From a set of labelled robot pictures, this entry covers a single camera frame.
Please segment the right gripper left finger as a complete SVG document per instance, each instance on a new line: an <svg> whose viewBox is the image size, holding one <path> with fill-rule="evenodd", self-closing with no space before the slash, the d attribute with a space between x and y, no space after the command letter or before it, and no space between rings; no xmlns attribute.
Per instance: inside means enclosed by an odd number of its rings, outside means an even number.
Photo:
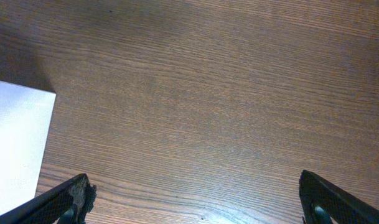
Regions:
<svg viewBox="0 0 379 224"><path fill-rule="evenodd" d="M40 196L0 215L0 224L85 224L96 199L96 186L78 174Z"/></svg>

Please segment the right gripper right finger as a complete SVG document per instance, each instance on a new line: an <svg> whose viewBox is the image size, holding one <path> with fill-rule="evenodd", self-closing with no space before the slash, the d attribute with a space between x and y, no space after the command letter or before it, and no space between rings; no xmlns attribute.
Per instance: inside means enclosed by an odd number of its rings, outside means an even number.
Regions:
<svg viewBox="0 0 379 224"><path fill-rule="evenodd" d="M379 210L308 170L299 179L299 198L306 224L379 224Z"/></svg>

